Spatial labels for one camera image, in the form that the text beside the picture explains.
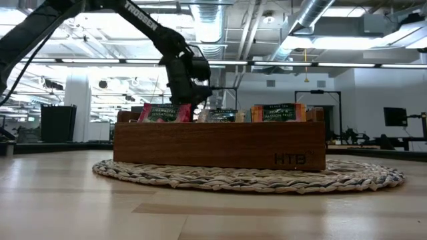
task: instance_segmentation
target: ventilation duct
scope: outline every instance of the ventilation duct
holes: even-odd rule
[[[285,61],[292,49],[283,48],[284,41],[290,33],[302,29],[308,29],[309,32],[314,30],[314,25],[319,18],[325,13],[335,0],[304,0],[301,4],[300,10],[294,15],[287,17],[284,26],[282,27],[282,44],[270,55],[269,61]],[[283,69],[278,67],[267,67],[262,70],[255,72],[261,72],[265,74],[272,73],[283,73]]]
[[[195,38],[201,43],[219,43],[222,41],[224,31],[224,17],[226,8],[223,5],[209,4],[191,5],[191,12],[195,21]],[[219,45],[202,45],[201,51],[207,59],[223,59],[224,47]],[[223,87],[220,81],[224,77],[223,69],[211,69],[211,85]],[[222,106],[223,91],[214,91],[209,98],[212,108]]]

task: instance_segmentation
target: white wall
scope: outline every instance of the white wall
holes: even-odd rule
[[[110,123],[89,123],[89,141],[108,141]]]
[[[309,83],[305,83],[305,74],[294,76],[292,74],[273,74],[270,76],[254,73],[246,73],[238,89],[238,109],[250,109],[255,104],[293,103],[294,91],[316,90],[317,80],[325,80],[326,88],[322,90],[334,90],[334,80],[328,74],[308,74]],[[275,87],[266,87],[266,80],[276,80]],[[227,74],[228,85],[232,85],[234,74]],[[336,101],[329,95],[298,94],[301,103],[307,105],[335,105]],[[234,108],[234,99],[227,96],[224,101],[226,106]]]
[[[408,128],[386,127],[384,107],[406,108],[408,115],[427,111],[427,82],[424,70],[351,69],[335,78],[342,91],[343,128],[353,127],[371,138],[422,137],[420,119],[409,119]],[[414,142],[414,151],[427,151],[424,142]]]
[[[342,129],[347,128],[357,129],[356,122],[356,88],[354,81],[354,69],[350,69],[345,73],[337,76],[334,80],[336,91],[341,91],[341,114],[342,114]],[[338,119],[339,111],[334,111],[334,119]],[[339,120],[334,125],[335,133],[340,132]]]

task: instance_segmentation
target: computer monitor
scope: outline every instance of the computer monitor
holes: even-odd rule
[[[131,107],[131,112],[132,113],[142,113],[143,108],[144,108],[143,106],[134,106],[134,107]]]
[[[387,127],[407,127],[408,118],[406,109],[398,107],[385,107],[384,120]]]

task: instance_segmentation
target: ceiling light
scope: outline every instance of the ceiling light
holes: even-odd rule
[[[13,92],[14,95],[40,95],[40,96],[46,96],[46,95],[63,95],[63,93],[38,93],[38,92]]]
[[[374,67],[371,63],[319,63],[319,67]]]
[[[119,59],[62,59],[64,63],[119,63]]]
[[[28,58],[24,58],[22,60],[20,60],[21,63],[26,63],[28,62]],[[43,59],[43,58],[39,58],[39,59],[33,59],[31,60],[32,63],[54,63],[56,62],[56,60],[54,59]]]
[[[270,24],[270,23],[273,23],[274,22],[274,17],[273,16],[268,16],[268,17],[265,17],[264,18],[264,20],[262,20],[264,23],[267,23],[267,24]]]
[[[254,65],[257,66],[280,66],[280,67],[309,67],[311,63],[302,63],[302,62],[270,62],[270,61],[256,61]]]
[[[209,64],[212,65],[247,65],[248,61],[220,61],[220,60],[209,60]]]
[[[157,59],[128,59],[126,63],[141,63],[141,64],[158,64],[159,60]]]
[[[382,68],[396,68],[396,69],[427,69],[427,65],[423,64],[383,64]]]
[[[140,8],[150,8],[150,9],[176,9],[175,5],[138,5]]]
[[[28,117],[27,114],[3,114],[6,117]]]
[[[314,40],[315,49],[362,50],[377,44],[377,39],[365,37],[318,37]]]
[[[11,107],[0,107],[0,111],[14,111]]]
[[[98,83],[98,87],[100,89],[106,89],[108,87],[107,81],[100,80],[99,83]]]

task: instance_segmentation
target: round woven rug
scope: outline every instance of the round woven rug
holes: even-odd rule
[[[268,169],[232,169],[219,167],[188,167],[153,164],[120,163],[104,160],[93,171],[123,181],[173,188],[192,187],[205,190],[255,191],[259,193],[327,193],[331,191],[376,191],[395,187],[405,176],[396,169],[328,159],[326,170],[313,173]]]

